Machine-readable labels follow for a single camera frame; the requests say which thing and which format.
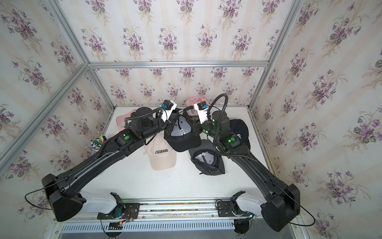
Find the beige baseball cap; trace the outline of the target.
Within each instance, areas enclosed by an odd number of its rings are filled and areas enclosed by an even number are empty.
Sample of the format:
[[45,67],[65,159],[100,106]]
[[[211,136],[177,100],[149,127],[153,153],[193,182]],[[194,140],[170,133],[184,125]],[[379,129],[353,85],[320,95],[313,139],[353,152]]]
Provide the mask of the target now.
[[144,154],[148,155],[153,170],[166,170],[176,165],[177,152],[164,139],[163,132],[157,134],[149,144],[143,147]]

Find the black cap white letter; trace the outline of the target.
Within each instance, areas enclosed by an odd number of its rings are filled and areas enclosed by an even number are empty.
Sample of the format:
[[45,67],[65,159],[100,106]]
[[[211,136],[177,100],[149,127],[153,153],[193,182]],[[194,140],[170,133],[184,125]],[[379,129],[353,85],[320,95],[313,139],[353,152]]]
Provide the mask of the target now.
[[249,149],[251,149],[249,129],[246,123],[241,119],[231,119],[230,128],[231,131],[239,137],[240,143],[244,143]]

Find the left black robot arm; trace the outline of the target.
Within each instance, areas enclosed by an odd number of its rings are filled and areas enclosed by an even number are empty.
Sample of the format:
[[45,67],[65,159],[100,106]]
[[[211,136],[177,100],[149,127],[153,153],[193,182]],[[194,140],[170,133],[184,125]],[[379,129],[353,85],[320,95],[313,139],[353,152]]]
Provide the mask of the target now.
[[138,108],[124,119],[124,128],[102,143],[99,150],[77,166],[55,176],[42,179],[42,191],[56,221],[67,221],[79,213],[99,213],[120,219],[125,212],[117,193],[89,194],[82,189],[113,164],[141,148],[147,139],[168,128],[177,104],[165,100],[161,106]]

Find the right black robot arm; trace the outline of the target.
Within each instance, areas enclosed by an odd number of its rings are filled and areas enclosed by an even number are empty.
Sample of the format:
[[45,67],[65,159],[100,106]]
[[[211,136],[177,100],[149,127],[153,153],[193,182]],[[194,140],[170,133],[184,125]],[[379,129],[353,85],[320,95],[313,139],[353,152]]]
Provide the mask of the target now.
[[265,201],[260,202],[246,192],[236,193],[231,198],[236,214],[261,214],[272,230],[280,232],[304,209],[300,204],[300,190],[294,184],[285,184],[251,153],[243,136],[231,129],[225,112],[227,103],[226,94],[218,95],[210,105],[206,101],[196,102],[193,105],[199,117],[196,130],[211,137],[213,152],[236,163],[263,195]]

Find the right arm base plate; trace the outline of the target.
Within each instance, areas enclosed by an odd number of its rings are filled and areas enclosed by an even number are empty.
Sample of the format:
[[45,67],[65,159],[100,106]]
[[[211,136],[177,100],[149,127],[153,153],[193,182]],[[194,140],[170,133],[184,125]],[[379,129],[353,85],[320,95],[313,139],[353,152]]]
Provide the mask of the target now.
[[261,215],[261,207],[258,204],[250,205],[246,210],[242,210],[236,203],[230,200],[215,200],[215,209],[219,218],[255,218]]

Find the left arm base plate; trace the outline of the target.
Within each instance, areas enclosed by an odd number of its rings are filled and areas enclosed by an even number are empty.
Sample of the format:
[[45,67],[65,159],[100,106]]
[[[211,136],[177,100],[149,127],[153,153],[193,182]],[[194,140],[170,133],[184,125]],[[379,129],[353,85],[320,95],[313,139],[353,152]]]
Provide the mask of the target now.
[[125,220],[132,221],[137,219],[140,203],[125,203],[124,206],[117,205],[110,213],[98,213],[98,220]]

